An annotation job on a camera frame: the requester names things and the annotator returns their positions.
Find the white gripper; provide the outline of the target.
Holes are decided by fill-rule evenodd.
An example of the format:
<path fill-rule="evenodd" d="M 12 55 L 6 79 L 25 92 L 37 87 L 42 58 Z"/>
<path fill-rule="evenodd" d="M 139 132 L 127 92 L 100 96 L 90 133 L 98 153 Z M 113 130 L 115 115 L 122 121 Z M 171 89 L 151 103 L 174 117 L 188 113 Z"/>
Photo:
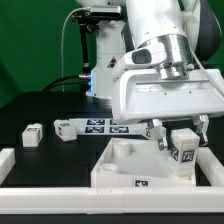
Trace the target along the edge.
<path fill-rule="evenodd" d="M 168 142 L 161 120 L 183 120 L 194 116 L 200 145 L 205 146 L 208 144 L 207 115 L 224 114 L 224 78 L 218 69 L 208 69 L 207 72 L 209 79 L 200 70 L 193 70 L 186 80 L 161 80 L 155 69 L 126 71 L 112 90 L 113 118 L 119 124 L 149 120 L 146 135 L 155 140 L 162 151 L 168 148 Z"/>

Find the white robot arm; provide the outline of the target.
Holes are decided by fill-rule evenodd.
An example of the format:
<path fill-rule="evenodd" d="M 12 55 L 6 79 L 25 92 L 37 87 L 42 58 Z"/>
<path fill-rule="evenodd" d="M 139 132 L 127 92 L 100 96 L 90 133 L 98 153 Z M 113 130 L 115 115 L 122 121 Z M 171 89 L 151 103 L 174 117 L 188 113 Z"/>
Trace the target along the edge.
<path fill-rule="evenodd" d="M 224 115 L 224 77 L 204 68 L 221 42 L 207 0 L 77 0 L 80 22 L 97 30 L 89 96 L 111 102 L 120 124 L 144 122 L 161 148 L 163 122 L 191 119 L 200 143 Z"/>

